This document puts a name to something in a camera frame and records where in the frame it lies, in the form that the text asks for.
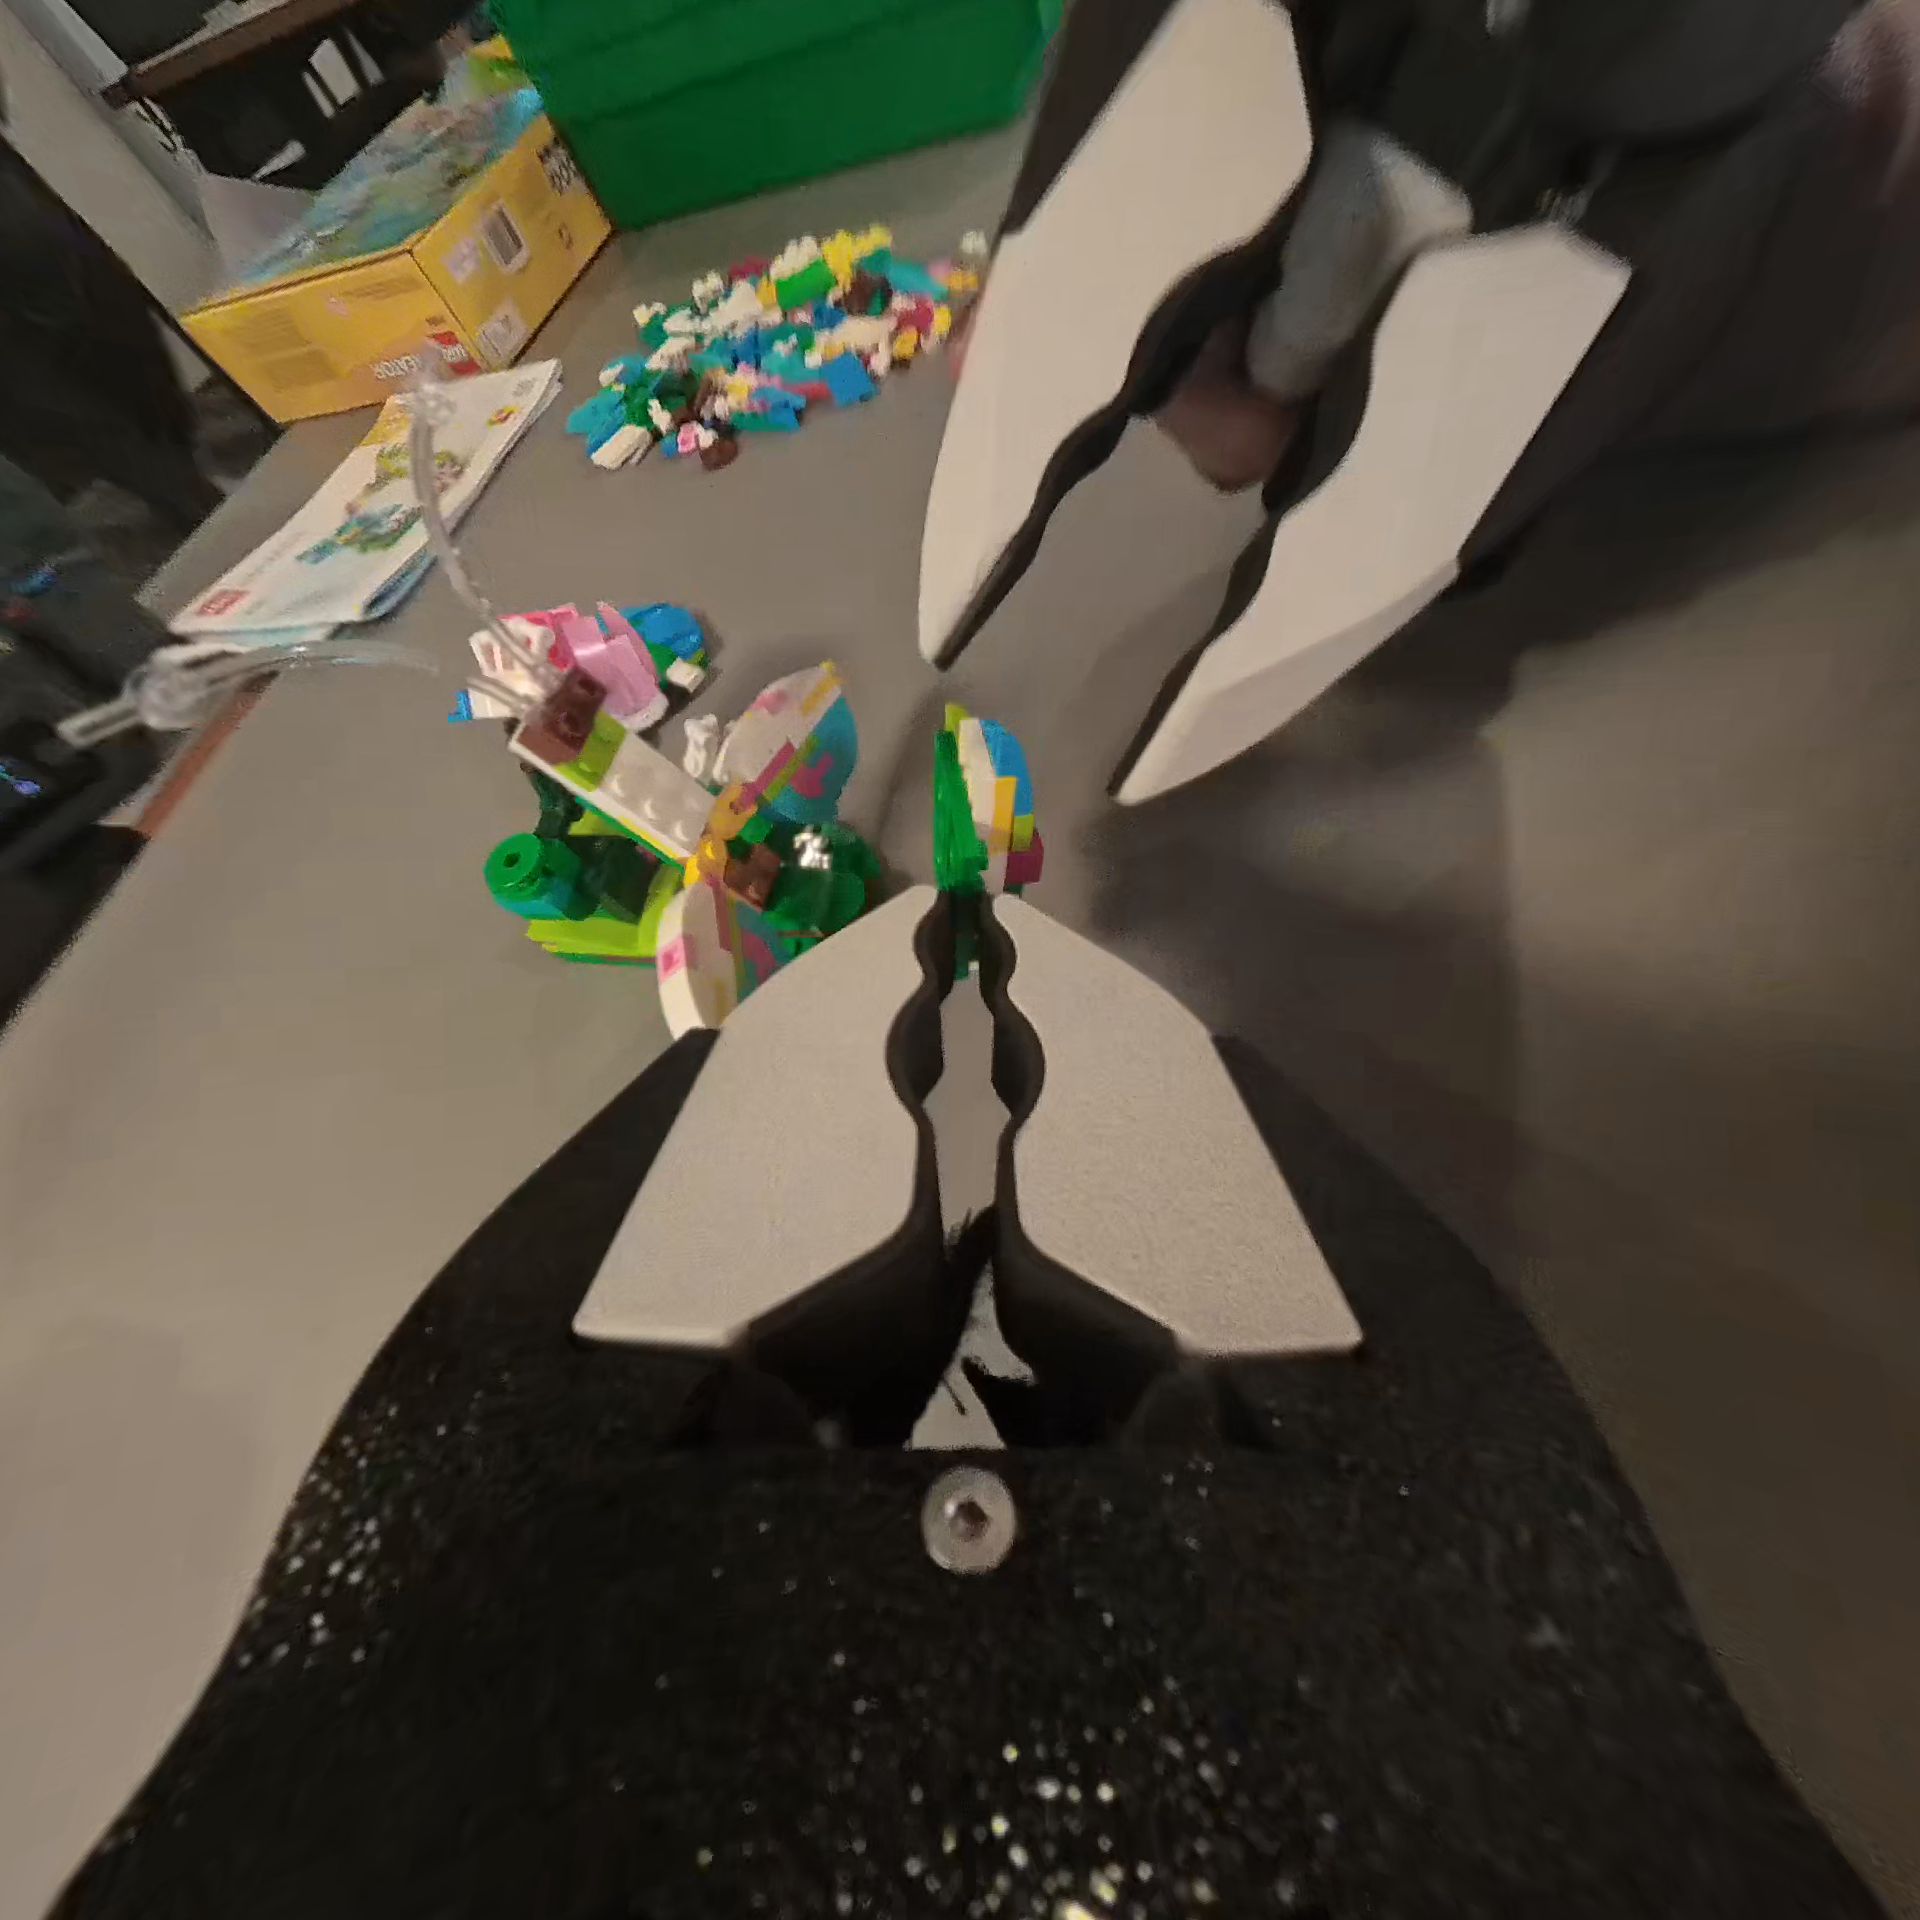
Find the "yellow lego box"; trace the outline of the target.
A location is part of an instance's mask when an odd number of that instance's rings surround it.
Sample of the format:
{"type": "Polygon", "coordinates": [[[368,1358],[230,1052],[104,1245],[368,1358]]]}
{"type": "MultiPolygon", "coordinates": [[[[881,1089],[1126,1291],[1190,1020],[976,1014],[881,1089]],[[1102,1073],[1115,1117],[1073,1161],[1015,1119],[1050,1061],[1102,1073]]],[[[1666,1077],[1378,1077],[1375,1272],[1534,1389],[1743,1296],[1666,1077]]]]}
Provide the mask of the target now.
{"type": "Polygon", "coordinates": [[[186,341],[278,425],[513,365],[611,232],[531,87],[403,107],[186,341]]]}

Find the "person's right hand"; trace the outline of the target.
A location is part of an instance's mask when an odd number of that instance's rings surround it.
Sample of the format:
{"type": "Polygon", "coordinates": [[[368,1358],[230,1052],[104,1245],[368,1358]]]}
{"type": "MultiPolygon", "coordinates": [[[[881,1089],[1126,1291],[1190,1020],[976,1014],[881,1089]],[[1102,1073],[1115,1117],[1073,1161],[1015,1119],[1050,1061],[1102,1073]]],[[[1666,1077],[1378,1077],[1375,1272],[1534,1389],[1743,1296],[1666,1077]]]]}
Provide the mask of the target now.
{"type": "Polygon", "coordinates": [[[1230,355],[1199,356],[1153,414],[1198,477],[1224,496],[1265,485],[1298,421],[1296,404],[1261,391],[1230,355]]]}

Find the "clear plastic tube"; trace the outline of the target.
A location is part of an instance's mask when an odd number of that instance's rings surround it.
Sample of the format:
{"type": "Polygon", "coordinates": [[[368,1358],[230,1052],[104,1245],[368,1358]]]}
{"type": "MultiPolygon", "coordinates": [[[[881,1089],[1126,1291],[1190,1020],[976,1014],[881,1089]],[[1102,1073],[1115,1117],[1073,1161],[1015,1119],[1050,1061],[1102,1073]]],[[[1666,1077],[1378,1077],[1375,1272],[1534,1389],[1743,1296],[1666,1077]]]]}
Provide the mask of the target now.
{"type": "Polygon", "coordinates": [[[442,662],[425,649],[360,631],[297,633],[289,640],[261,644],[171,640],[146,656],[117,695],[57,719],[54,733],[75,751],[137,728],[182,733],[210,719],[211,710],[240,687],[323,667],[442,672],[442,662]]]}
{"type": "Polygon", "coordinates": [[[448,387],[434,379],[429,372],[419,371],[416,383],[403,392],[407,472],[416,493],[419,525],[438,568],[448,579],[448,587],[455,591],[465,612],[471,612],[491,638],[496,661],[518,661],[518,638],[506,629],[503,615],[496,612],[481,585],[472,579],[465,557],[459,543],[455,542],[442,515],[437,428],[442,421],[446,412],[448,387]]]}

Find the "person's right forearm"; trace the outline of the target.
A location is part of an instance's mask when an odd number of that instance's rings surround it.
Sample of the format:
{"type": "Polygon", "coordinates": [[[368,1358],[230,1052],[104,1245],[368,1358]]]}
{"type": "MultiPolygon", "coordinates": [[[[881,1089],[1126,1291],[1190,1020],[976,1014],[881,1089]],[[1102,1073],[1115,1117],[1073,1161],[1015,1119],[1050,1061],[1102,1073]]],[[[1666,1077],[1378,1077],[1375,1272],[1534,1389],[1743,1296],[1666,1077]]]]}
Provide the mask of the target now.
{"type": "Polygon", "coordinates": [[[1840,104],[1847,153],[1885,198],[1918,177],[1918,4],[1866,1],[1848,13],[1819,68],[1840,104]]]}

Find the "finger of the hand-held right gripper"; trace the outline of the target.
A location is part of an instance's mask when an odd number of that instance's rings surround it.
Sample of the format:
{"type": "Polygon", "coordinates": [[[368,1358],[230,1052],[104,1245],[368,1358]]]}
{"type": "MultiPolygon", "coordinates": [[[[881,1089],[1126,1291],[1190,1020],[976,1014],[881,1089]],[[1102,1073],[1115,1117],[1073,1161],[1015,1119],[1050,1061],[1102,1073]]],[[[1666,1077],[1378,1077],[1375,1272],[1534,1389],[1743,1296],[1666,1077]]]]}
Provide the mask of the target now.
{"type": "Polygon", "coordinates": [[[1613,315],[1629,265],[1562,224],[1416,253],[1383,305],[1350,443],[1270,521],[1143,726],[1134,807],[1277,733],[1457,575],[1467,539],[1613,315]]]}
{"type": "Polygon", "coordinates": [[[959,659],[1064,493],[1269,260],[1310,159],[1283,4],[1063,8],[933,467],[928,662],[959,659]]]}

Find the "lego instruction booklet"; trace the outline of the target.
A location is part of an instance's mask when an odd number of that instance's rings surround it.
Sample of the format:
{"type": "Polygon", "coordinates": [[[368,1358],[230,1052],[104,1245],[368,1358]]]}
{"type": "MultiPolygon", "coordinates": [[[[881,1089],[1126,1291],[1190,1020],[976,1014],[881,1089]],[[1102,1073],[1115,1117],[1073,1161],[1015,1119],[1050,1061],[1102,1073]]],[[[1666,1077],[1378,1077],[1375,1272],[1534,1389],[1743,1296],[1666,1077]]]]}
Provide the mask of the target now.
{"type": "MultiPolygon", "coordinates": [[[[559,381],[553,359],[446,381],[437,446],[448,528],[550,407],[559,381]]],[[[320,491],[171,615],[166,631],[251,644],[258,636],[336,631],[390,612],[434,561],[407,470],[403,428],[400,392],[320,491]]]]}

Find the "pink lego flower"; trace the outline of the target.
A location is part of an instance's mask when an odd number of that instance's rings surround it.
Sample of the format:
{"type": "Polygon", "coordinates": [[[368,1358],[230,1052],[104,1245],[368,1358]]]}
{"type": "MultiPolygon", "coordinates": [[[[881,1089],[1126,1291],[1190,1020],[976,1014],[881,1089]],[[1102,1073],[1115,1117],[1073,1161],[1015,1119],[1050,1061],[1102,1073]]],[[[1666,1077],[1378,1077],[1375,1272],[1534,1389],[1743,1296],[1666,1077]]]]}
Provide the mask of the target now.
{"type": "Polygon", "coordinates": [[[567,672],[600,687],[600,707],[631,732],[656,728],[669,712],[669,685],[632,623],[614,607],[550,607],[506,615],[509,640],[491,629],[469,638],[474,678],[451,696],[449,725],[518,721],[567,672]]]}

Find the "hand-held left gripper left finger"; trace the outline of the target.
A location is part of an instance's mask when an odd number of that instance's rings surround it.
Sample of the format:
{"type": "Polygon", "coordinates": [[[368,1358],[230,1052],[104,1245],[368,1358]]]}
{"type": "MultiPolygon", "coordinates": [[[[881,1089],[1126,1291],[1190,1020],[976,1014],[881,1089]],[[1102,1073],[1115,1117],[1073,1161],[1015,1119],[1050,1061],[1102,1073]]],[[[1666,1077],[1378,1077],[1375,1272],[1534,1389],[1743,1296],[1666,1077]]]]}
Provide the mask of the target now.
{"type": "Polygon", "coordinates": [[[952,907],[919,885],[734,1009],[575,1336],[743,1363],[816,1419],[910,1427],[966,1318],[925,1111],[950,982],[952,907]]]}

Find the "small multicoloured lego wing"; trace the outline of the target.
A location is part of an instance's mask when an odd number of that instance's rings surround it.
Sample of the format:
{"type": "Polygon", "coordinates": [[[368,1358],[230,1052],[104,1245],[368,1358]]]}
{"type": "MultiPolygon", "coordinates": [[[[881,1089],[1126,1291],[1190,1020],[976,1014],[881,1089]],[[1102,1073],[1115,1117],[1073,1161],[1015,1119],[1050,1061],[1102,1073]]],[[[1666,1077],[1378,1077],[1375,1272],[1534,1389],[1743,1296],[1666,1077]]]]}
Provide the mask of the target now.
{"type": "Polygon", "coordinates": [[[959,703],[935,735],[930,852],[950,910],[950,979],[973,971],[984,903],[1019,897],[1042,876],[1034,789],[1016,735],[959,703]]]}

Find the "pile of loose lego bricks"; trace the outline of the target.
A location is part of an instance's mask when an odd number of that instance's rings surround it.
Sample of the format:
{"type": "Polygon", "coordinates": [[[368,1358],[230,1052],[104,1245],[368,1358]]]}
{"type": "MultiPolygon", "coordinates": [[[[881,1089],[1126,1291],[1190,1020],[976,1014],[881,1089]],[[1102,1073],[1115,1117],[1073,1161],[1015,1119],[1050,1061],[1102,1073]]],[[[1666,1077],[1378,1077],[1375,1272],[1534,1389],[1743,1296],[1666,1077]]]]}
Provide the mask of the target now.
{"type": "Polygon", "coordinates": [[[598,470],[661,460],[717,472],[744,441],[858,407],[938,356],[990,265],[981,229],[928,259],[883,224],[797,235],[694,279],[682,300],[637,302],[631,347],[598,368],[563,430],[598,470]]]}

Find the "lego butterfly model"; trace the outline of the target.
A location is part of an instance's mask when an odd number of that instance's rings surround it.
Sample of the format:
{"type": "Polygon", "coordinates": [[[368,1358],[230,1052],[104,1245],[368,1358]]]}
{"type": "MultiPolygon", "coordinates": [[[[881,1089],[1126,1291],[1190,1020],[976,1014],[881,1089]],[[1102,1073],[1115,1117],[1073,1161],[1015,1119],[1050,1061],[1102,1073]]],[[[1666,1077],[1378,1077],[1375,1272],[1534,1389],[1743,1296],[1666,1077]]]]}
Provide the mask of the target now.
{"type": "Polygon", "coordinates": [[[841,815],[846,678],[831,661],[778,676],[702,773],[600,693],[570,669],[511,732],[538,820],[491,847],[486,891],[545,953],[647,971],[671,1037],[712,1030],[880,897],[877,856],[841,815]]]}

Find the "green plastic bin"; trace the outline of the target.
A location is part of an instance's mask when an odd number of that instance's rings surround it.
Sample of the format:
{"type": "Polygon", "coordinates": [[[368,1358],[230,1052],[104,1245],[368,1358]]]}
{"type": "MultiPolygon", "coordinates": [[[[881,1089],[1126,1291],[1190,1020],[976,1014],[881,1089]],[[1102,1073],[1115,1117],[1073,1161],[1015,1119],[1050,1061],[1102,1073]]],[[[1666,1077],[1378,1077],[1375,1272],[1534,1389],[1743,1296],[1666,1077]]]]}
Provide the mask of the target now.
{"type": "Polygon", "coordinates": [[[995,129],[1057,1],[488,1],[603,212],[686,212],[995,129]]]}

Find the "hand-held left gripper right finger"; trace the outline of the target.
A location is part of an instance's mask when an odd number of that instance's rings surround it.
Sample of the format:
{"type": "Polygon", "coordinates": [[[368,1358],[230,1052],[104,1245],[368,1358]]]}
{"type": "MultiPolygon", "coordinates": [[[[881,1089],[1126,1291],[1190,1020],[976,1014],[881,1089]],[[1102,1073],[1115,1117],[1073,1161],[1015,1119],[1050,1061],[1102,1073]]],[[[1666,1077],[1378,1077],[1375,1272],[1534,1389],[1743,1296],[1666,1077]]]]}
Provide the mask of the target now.
{"type": "Polygon", "coordinates": [[[1034,905],[981,915],[991,1013],[994,1307],[1073,1435],[1246,1363],[1362,1329],[1221,1044],[1153,979],[1034,905]]]}

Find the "blue lego wing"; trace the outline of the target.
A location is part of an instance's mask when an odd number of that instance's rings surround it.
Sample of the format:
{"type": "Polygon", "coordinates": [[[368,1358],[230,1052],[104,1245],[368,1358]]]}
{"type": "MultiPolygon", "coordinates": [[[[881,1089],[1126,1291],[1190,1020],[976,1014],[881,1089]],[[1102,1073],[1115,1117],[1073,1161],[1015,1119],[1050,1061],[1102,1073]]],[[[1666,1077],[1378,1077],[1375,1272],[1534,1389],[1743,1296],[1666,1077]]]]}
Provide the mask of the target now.
{"type": "Polygon", "coordinates": [[[603,617],[618,615],[632,631],[661,683],[682,693],[706,683],[712,667],[707,631],[689,607],[678,604],[611,607],[603,604],[598,609],[603,617]]]}

